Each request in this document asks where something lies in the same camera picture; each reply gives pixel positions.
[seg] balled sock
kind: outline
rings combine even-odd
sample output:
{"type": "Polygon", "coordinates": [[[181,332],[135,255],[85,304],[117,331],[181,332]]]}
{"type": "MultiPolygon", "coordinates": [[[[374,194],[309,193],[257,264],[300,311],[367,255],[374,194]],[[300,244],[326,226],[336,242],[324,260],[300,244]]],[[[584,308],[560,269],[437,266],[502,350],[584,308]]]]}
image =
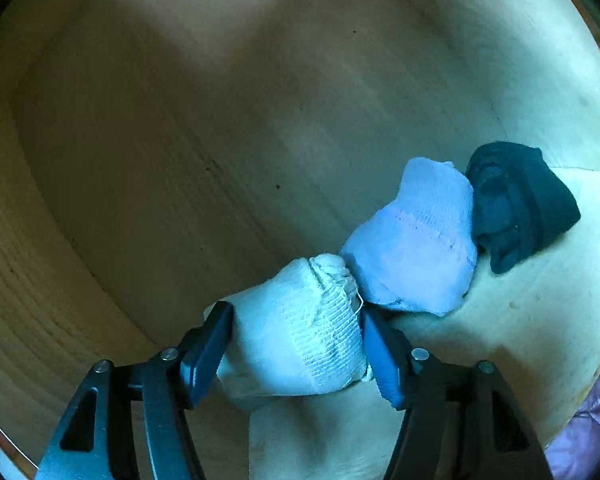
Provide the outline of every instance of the balled sock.
{"type": "Polygon", "coordinates": [[[365,301],[444,316],[462,304],[477,259],[472,187],[449,162],[412,158],[400,191],[340,254],[365,301]]]}
{"type": "Polygon", "coordinates": [[[218,368],[229,397],[327,394],[370,380],[358,287],[341,257],[292,261],[268,282],[224,299],[235,308],[218,368]]]}
{"type": "Polygon", "coordinates": [[[478,148],[466,176],[474,186],[473,236],[502,274],[550,245],[578,220],[576,200],[542,158],[513,142],[478,148]]]}

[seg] pink fabric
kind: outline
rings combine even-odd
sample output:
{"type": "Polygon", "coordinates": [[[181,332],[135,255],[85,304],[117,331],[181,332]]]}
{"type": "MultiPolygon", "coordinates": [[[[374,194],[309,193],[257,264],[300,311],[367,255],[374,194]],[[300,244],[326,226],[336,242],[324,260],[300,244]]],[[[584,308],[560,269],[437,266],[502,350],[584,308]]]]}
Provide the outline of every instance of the pink fabric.
{"type": "Polygon", "coordinates": [[[600,376],[545,455],[555,480],[586,480],[600,460],[600,376]]]}

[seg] wood grain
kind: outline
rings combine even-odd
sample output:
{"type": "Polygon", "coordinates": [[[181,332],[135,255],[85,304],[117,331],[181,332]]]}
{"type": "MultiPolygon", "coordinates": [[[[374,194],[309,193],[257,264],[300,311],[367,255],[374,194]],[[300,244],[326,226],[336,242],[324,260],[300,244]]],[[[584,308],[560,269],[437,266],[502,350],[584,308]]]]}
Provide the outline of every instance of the wood grain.
{"type": "MultiPolygon", "coordinates": [[[[411,156],[463,170],[492,140],[595,170],[561,173],[583,221],[502,279],[481,267],[458,314],[398,323],[448,360],[492,356],[547,441],[600,367],[600,52],[569,0],[14,0],[0,427],[38,460],[98,357],[142,360],[217,298],[338,251],[411,156]]],[[[257,412],[254,478],[381,472],[395,413],[374,392],[257,412]]],[[[210,478],[244,478],[246,416],[206,407],[210,478]]]]}

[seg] folded sock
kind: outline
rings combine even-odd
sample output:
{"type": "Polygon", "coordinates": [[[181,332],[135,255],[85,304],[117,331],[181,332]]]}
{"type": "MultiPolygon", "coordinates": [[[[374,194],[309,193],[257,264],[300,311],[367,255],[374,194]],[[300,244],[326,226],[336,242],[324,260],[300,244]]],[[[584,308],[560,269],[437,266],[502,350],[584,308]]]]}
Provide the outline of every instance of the folded sock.
{"type": "Polygon", "coordinates": [[[538,148],[485,144],[466,176],[474,186],[474,241],[491,253],[495,274],[547,247],[580,219],[576,200],[538,148]]]}
{"type": "Polygon", "coordinates": [[[235,314],[218,378],[232,399],[327,394],[372,378],[358,286],[341,257],[292,261],[268,282],[224,299],[235,314]]]}
{"type": "Polygon", "coordinates": [[[340,254],[365,301],[444,316],[462,304],[477,259],[472,187],[450,162],[412,158],[397,197],[340,254]]]}

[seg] metal screw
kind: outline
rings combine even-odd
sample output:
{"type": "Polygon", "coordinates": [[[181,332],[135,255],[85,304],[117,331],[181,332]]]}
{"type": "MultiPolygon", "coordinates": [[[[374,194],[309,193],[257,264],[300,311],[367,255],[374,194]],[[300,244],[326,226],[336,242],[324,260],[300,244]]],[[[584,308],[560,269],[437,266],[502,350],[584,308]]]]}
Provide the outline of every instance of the metal screw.
{"type": "Polygon", "coordinates": [[[493,365],[488,362],[488,361],[480,361],[480,364],[478,364],[478,368],[480,369],[480,371],[483,374],[493,374],[495,368],[493,367],[493,365]]]}
{"type": "Polygon", "coordinates": [[[163,361],[173,361],[176,357],[178,357],[178,349],[174,347],[165,348],[160,353],[160,357],[163,361]]]}
{"type": "Polygon", "coordinates": [[[411,350],[411,357],[416,359],[416,361],[426,361],[429,359],[429,352],[424,348],[414,348],[411,350]]]}
{"type": "Polygon", "coordinates": [[[98,361],[96,364],[93,365],[93,369],[96,371],[97,374],[101,374],[103,372],[108,372],[110,368],[111,368],[111,362],[107,361],[106,359],[103,359],[102,361],[98,361]]]}

